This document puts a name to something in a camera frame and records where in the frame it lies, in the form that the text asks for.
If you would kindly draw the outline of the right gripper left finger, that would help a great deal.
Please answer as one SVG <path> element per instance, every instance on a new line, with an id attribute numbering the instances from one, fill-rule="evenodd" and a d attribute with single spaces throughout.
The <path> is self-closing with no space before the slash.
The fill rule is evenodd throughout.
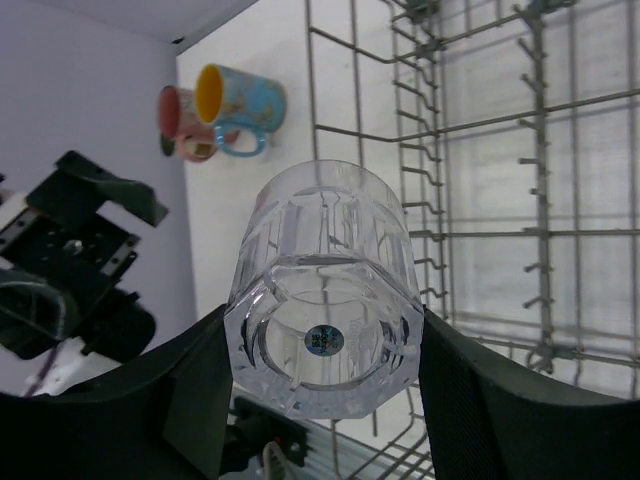
<path id="1" fill-rule="evenodd" d="M 61 395 L 2 395 L 2 478 L 217 478 L 232 384 L 224 311 Z"/>

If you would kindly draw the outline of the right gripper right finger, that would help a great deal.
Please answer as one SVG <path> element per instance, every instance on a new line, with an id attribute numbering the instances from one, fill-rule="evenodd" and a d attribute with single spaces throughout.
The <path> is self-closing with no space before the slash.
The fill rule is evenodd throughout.
<path id="1" fill-rule="evenodd" d="M 439 479 L 636 479 L 639 403 L 541 375 L 424 314 L 419 386 Z"/>

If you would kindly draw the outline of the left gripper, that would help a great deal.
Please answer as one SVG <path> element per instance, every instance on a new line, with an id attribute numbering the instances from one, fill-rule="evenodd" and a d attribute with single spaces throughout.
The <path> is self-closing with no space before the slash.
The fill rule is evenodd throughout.
<path id="1" fill-rule="evenodd" d="M 106 202 L 151 226 L 168 214 L 150 186 L 71 150 L 27 195 L 42 215 L 24 208 L 1 227 L 1 256 L 22 270 L 1 271 L 1 346 L 20 359 L 80 339 L 84 354 L 130 361 L 153 339 L 139 295 L 115 288 L 140 238 L 96 214 Z"/>

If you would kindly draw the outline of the pink patterned mug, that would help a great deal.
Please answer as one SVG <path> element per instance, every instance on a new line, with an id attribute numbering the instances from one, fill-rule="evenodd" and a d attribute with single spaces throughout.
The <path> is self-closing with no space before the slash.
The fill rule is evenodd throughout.
<path id="1" fill-rule="evenodd" d="M 200 121 L 192 90 L 164 87 L 158 96 L 157 121 L 160 133 L 174 143 L 179 157 L 200 163 L 216 153 L 213 129 Z"/>

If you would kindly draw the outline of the clear drinking glass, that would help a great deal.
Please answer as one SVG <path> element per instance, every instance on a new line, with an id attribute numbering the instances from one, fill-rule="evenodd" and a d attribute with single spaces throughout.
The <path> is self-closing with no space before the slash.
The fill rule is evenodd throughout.
<path id="1" fill-rule="evenodd" d="M 423 305 L 402 206 L 353 163 L 256 198 L 224 315 L 234 381 L 291 418 L 359 419 L 418 375 Z"/>

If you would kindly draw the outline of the blue butterfly mug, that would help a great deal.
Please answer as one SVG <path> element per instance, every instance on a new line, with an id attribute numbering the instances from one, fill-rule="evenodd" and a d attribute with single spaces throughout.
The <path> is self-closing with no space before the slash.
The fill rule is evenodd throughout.
<path id="1" fill-rule="evenodd" d="M 264 151 L 267 136 L 280 129 L 288 108 L 280 82 L 218 64 L 208 64 L 200 71 L 194 102 L 199 120 L 213 128 L 218 149 L 240 158 Z M 253 134 L 255 148 L 232 148 L 226 141 L 231 130 Z"/>

